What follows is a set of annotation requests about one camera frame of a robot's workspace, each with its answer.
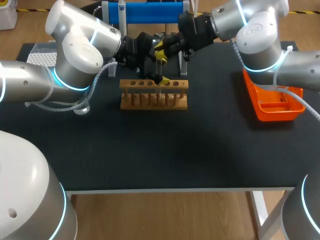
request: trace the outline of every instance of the yellow object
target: yellow object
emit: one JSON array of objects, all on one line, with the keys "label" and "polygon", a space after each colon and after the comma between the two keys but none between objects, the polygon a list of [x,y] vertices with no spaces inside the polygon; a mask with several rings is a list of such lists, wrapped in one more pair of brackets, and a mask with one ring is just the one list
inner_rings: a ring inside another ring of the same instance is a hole
[{"label": "yellow object", "polygon": [[162,61],[168,60],[167,56],[165,55],[165,51],[162,49],[161,51],[156,51],[154,53],[156,59],[161,59]]},{"label": "yellow object", "polygon": [[154,48],[157,48],[157,47],[160,47],[160,46],[162,46],[164,43],[163,43],[163,41],[161,40],[161,42],[159,42]]},{"label": "yellow object", "polygon": [[162,85],[162,84],[167,84],[170,82],[170,79],[169,78],[166,78],[165,76],[162,76],[162,81],[159,82],[158,85]]},{"label": "yellow object", "polygon": [[7,5],[8,0],[0,0],[0,7],[4,7],[5,5]]}]

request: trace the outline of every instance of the black mat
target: black mat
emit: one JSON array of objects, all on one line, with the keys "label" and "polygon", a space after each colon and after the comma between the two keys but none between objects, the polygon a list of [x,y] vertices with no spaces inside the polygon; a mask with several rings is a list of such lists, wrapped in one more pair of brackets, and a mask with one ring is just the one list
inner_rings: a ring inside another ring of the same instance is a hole
[{"label": "black mat", "polygon": [[[177,64],[168,77],[178,76]],[[187,111],[120,111],[120,78],[136,76],[105,73],[84,116],[1,104],[0,130],[35,144],[69,191],[293,187],[320,159],[320,125],[309,112],[294,122],[257,120],[229,43],[188,64]],[[318,92],[304,99],[320,111]]]}]

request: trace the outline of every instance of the white cable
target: white cable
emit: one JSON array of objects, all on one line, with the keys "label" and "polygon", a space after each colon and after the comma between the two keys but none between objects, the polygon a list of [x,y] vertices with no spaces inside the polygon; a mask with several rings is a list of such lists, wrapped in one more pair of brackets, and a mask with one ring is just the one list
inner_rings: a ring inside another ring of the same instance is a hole
[{"label": "white cable", "polygon": [[299,101],[303,106],[305,106],[305,108],[320,122],[320,114],[317,113],[316,110],[314,110],[305,100],[303,100],[297,94],[295,94],[294,92],[292,92],[286,88],[280,88],[280,87],[278,87],[276,89],[276,91],[292,96],[294,99]]},{"label": "white cable", "polygon": [[[230,42],[233,46],[233,49],[235,51],[235,53],[237,54],[242,66],[244,66],[244,62],[240,56],[240,53],[239,53],[239,50],[237,48],[237,45],[235,44],[235,42],[230,39]],[[270,86],[261,86],[259,85],[259,87],[262,87],[263,89],[265,90],[268,90],[268,91],[278,91],[280,93],[285,93],[285,94],[288,94],[290,96],[292,96],[295,100],[297,100],[299,103],[301,103],[303,106],[305,106],[305,108],[320,122],[320,114],[317,113],[316,110],[314,110],[305,100],[303,100],[300,96],[298,96],[297,94],[295,94],[294,92],[288,90],[287,88],[281,88],[281,87],[278,87],[277,86],[277,77],[278,77],[278,71],[282,65],[282,63],[284,62],[286,56],[288,55],[289,52],[291,52],[293,50],[293,47],[292,46],[288,46],[285,54],[284,54],[284,58],[283,58],[283,61],[280,63],[279,66],[277,66],[277,69],[273,75],[273,86],[272,88]]]},{"label": "white cable", "polygon": [[242,64],[242,66],[244,67],[245,65],[244,65],[244,62],[242,61],[242,58],[241,58],[241,56],[240,56],[240,52],[239,52],[239,50],[238,50],[238,47],[237,47],[235,41],[234,41],[232,38],[230,38],[230,43],[232,44],[232,47],[233,47],[236,55],[238,56],[238,58],[239,58],[239,60],[240,60],[240,62],[241,62],[241,64]]},{"label": "white cable", "polygon": [[66,108],[54,108],[54,107],[49,107],[49,106],[46,106],[46,105],[43,105],[43,104],[39,104],[39,103],[36,103],[36,102],[32,102],[32,104],[38,106],[39,108],[41,109],[44,109],[44,110],[47,110],[47,111],[51,111],[51,112],[68,112],[68,111],[72,111],[72,110],[75,110],[75,109],[78,109],[80,108],[81,106],[83,106],[84,104],[88,103],[90,98],[92,97],[92,95],[94,94],[94,91],[95,91],[95,88],[96,88],[96,85],[97,85],[97,82],[98,82],[98,79],[101,75],[101,73],[107,69],[108,67],[112,66],[112,65],[117,65],[118,62],[116,61],[112,61],[112,62],[109,62],[107,63],[106,65],[104,65],[100,70],[99,72],[97,73],[97,75],[95,76],[94,80],[93,80],[93,83],[92,83],[92,87],[90,89],[90,92],[88,94],[88,96],[79,104],[77,105],[74,105],[74,106],[71,106],[71,107],[66,107]]}]

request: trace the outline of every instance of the orange tray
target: orange tray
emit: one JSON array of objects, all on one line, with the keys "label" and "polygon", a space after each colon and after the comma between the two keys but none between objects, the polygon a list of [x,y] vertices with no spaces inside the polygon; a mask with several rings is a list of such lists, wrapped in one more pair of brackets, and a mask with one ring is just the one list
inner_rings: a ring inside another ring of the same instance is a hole
[{"label": "orange tray", "polygon": [[[243,76],[255,113],[260,121],[292,121],[305,111],[305,106],[292,96],[283,92],[264,90],[256,86],[245,69],[243,69]],[[288,90],[301,98],[303,97],[302,88],[289,87]]]}]

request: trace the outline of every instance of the table leg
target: table leg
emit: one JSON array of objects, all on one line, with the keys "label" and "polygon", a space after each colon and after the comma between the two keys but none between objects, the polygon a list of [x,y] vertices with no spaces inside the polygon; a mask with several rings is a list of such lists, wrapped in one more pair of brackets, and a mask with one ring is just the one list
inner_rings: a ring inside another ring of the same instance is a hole
[{"label": "table leg", "polygon": [[291,191],[286,191],[270,215],[268,215],[262,191],[251,191],[254,216],[258,227],[259,240],[271,240],[281,227],[282,206]]}]

